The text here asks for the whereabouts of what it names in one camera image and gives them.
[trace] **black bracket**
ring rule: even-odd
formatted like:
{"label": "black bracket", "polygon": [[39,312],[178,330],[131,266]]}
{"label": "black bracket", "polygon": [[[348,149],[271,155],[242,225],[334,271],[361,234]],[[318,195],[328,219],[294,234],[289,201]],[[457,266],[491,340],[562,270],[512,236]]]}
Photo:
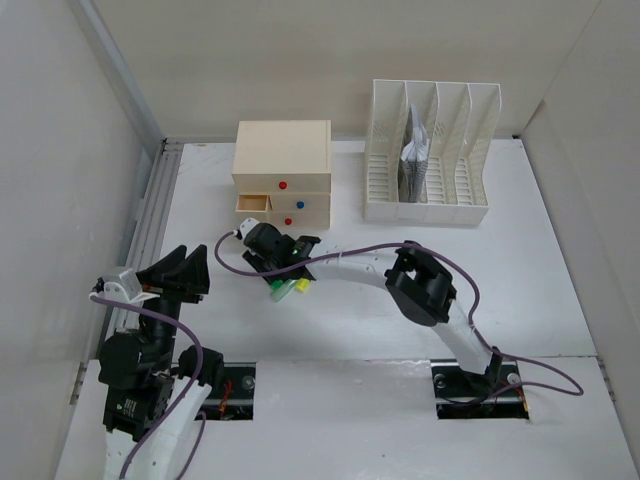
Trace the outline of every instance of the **black bracket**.
{"label": "black bracket", "polygon": [[[404,243],[415,243],[405,240]],[[456,298],[451,273],[432,255],[413,248],[396,250],[398,259],[384,274],[385,285],[402,314],[426,327],[449,321]]]}
{"label": "black bracket", "polygon": [[[260,223],[245,236],[243,243],[250,251],[246,251],[242,258],[256,272],[263,273],[307,260],[314,245],[320,243],[320,238],[302,235],[294,240],[289,235],[282,235],[273,225]],[[278,280],[298,280],[300,278],[314,280],[305,267],[296,268],[282,275],[262,278],[269,285]]]}

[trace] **drawer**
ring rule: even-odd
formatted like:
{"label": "drawer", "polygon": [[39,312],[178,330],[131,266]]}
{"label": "drawer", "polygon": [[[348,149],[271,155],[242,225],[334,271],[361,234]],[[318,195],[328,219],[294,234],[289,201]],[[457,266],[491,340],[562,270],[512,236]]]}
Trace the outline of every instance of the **drawer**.
{"label": "drawer", "polygon": [[241,223],[247,218],[268,222],[269,197],[267,195],[238,195],[236,217]]}
{"label": "drawer", "polygon": [[238,193],[331,193],[330,173],[245,174],[234,173]]}
{"label": "drawer", "polygon": [[309,194],[282,194],[269,195],[271,209],[274,212],[295,212],[301,213],[314,211],[329,211],[331,207],[330,195],[309,195]]}
{"label": "drawer", "polygon": [[331,226],[331,213],[329,211],[269,212],[269,223],[278,229],[283,227],[327,229]]}

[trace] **open drawer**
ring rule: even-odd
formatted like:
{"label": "open drawer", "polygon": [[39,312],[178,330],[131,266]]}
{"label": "open drawer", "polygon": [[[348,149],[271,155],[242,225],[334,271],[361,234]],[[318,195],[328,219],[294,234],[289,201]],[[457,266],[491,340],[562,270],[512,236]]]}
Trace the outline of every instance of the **open drawer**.
{"label": "open drawer", "polygon": [[259,222],[268,222],[269,210],[268,195],[238,195],[236,215],[239,222],[250,217],[255,218]]}

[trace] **yellow object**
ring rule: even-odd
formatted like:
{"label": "yellow object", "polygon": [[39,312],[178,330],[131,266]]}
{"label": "yellow object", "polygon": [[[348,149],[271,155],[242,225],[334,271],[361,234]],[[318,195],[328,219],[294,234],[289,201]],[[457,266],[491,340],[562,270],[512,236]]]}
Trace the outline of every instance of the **yellow object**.
{"label": "yellow object", "polygon": [[298,280],[298,282],[296,283],[296,290],[300,293],[304,293],[307,291],[307,289],[309,288],[309,285],[311,285],[311,280],[307,279],[307,278],[301,278],[300,280]]}

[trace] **cable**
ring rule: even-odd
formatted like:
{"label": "cable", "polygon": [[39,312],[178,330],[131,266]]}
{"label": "cable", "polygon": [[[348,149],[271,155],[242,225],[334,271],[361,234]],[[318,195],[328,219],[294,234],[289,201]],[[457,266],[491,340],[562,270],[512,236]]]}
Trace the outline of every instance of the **cable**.
{"label": "cable", "polygon": [[184,464],[184,467],[182,467],[182,470],[180,470],[180,473],[176,477],[176,480],[180,480],[182,477],[184,477],[184,474],[187,473],[187,469],[189,468],[189,465],[191,465],[191,460],[193,460],[193,457],[196,454],[196,450],[198,449],[198,445],[200,445],[200,440],[202,440],[202,434],[204,433],[204,426],[207,423],[207,414],[201,410],[198,412],[198,418],[202,419],[202,423],[200,424],[200,430],[198,431],[198,437],[196,438],[196,443],[193,444],[193,448],[191,449],[189,458],[187,458],[187,462]]}
{"label": "cable", "polygon": [[469,314],[467,316],[467,320],[469,322],[469,326],[471,327],[471,329],[473,330],[473,332],[475,333],[475,335],[478,337],[478,340],[480,340],[480,343],[490,352],[492,352],[495,355],[498,355],[499,357],[502,357],[506,360],[512,360],[512,361],[519,361],[519,362],[526,362],[526,363],[530,363],[532,365],[536,365],[538,367],[542,367],[542,368],[546,368],[547,370],[550,370],[554,373],[556,373],[557,375],[560,375],[561,377],[563,377],[564,379],[568,380],[574,387],[576,387],[576,391],[573,390],[567,390],[565,388],[560,388],[560,387],[555,387],[553,385],[549,385],[546,383],[539,383],[539,382],[517,382],[517,383],[512,383],[506,387],[502,387],[499,390],[496,390],[495,392],[493,392],[491,395],[489,395],[487,398],[495,398],[498,397],[500,395],[502,395],[504,392],[508,391],[508,390],[513,390],[515,388],[518,387],[523,387],[523,386],[529,386],[529,387],[539,387],[539,388],[545,388],[548,390],[553,390],[555,392],[559,392],[559,393],[564,393],[566,395],[573,395],[576,397],[579,397],[581,395],[584,395],[584,389],[582,388],[582,386],[580,386],[580,384],[574,380],[573,377],[571,377],[569,374],[563,372],[562,370],[552,366],[552,365],[548,365],[546,363],[543,363],[539,360],[534,360],[531,358],[525,358],[525,357],[520,357],[517,355],[512,355],[509,353],[504,353],[501,352],[500,350],[498,350],[497,348],[492,347],[491,345],[489,345],[489,343],[485,340],[485,338],[482,336],[482,334],[480,333],[480,331],[476,328],[476,325],[474,323],[473,320],[473,314],[476,312],[476,310],[478,309],[478,305],[480,304],[480,288],[478,287],[478,284],[476,283],[476,281],[473,279],[473,277],[467,273],[467,271],[465,269],[463,269],[461,266],[459,266],[457,263],[455,263],[453,260],[450,260],[448,257],[445,257],[444,255],[442,255],[441,253],[435,252],[429,248],[423,247],[421,245],[418,245],[416,243],[381,243],[379,245],[372,245],[370,247],[364,247],[364,248],[357,248],[355,250],[346,250],[343,252],[334,252],[334,253],[327,253],[325,255],[320,255],[318,257],[313,257],[313,258],[308,258],[306,260],[303,260],[302,262],[296,263],[295,265],[291,265],[289,267],[285,267],[285,268],[279,268],[277,270],[272,270],[270,272],[248,272],[248,271],[244,271],[244,270],[238,270],[237,268],[232,267],[231,265],[227,264],[224,260],[222,260],[222,258],[220,257],[220,245],[222,244],[222,242],[229,238],[232,235],[236,235],[237,232],[236,231],[231,231],[231,232],[227,232],[225,233],[222,237],[220,237],[220,239],[218,240],[218,242],[216,243],[216,246],[213,250],[213,254],[216,258],[216,260],[218,261],[218,263],[220,265],[222,265],[225,269],[229,270],[230,272],[236,273],[238,275],[243,275],[245,277],[270,277],[273,275],[281,275],[283,273],[287,273],[287,272],[291,272],[292,270],[296,270],[300,267],[304,267],[305,265],[309,265],[310,263],[316,263],[316,262],[321,262],[323,260],[328,260],[330,258],[336,258],[336,257],[348,257],[348,256],[352,256],[352,255],[360,255],[362,253],[367,253],[367,252],[372,252],[374,250],[382,250],[384,248],[412,248],[414,250],[418,250],[421,252],[424,252],[426,254],[429,254],[431,256],[433,256],[434,258],[440,260],[441,262],[449,265],[451,268],[453,268],[456,272],[458,272],[462,277],[464,277],[464,279],[469,283],[469,285],[471,285],[471,288],[473,289],[473,293],[475,296],[475,300],[473,302],[473,305],[471,306],[471,309],[469,310]]}
{"label": "cable", "polygon": [[169,405],[167,410],[158,419],[155,425],[151,427],[147,431],[147,433],[143,435],[140,441],[138,441],[138,443],[136,443],[136,445],[131,449],[131,452],[129,452],[129,455],[127,455],[127,458],[124,461],[124,464],[122,465],[122,470],[120,471],[119,478],[120,480],[122,480],[123,478],[125,478],[127,474],[127,469],[129,468],[129,465],[131,465],[131,462],[133,461],[133,457],[136,455],[136,453],[138,453],[138,450],[140,450],[142,445],[144,445],[144,443],[149,439],[149,437],[153,435],[153,432],[155,432],[158,429],[158,427],[162,424],[162,422],[164,422],[167,419],[167,417],[171,415],[171,412],[173,412],[176,409],[178,404],[187,395],[187,392],[189,391],[189,389],[193,386],[196,380],[198,380],[198,375],[200,375],[200,370],[202,369],[202,361],[204,358],[204,353],[202,351],[202,345],[200,345],[200,341],[198,340],[198,337],[196,337],[196,334],[193,333],[186,325],[177,321],[175,318],[171,318],[168,315],[163,315],[162,313],[154,312],[153,310],[149,310],[147,308],[137,307],[135,305],[129,305],[128,303],[116,302],[115,300],[107,300],[106,298],[99,297],[98,294],[95,292],[91,293],[89,295],[89,298],[93,302],[99,303],[101,305],[107,305],[109,307],[116,307],[116,308],[123,308],[125,310],[129,310],[130,312],[139,313],[140,315],[145,315],[147,317],[160,320],[161,322],[168,323],[169,325],[182,330],[191,339],[191,341],[196,347],[196,356],[197,356],[196,368],[193,371],[193,375],[191,376],[191,379],[187,382],[187,385],[184,387],[182,392],[180,392],[180,394],[176,397],[175,402]]}

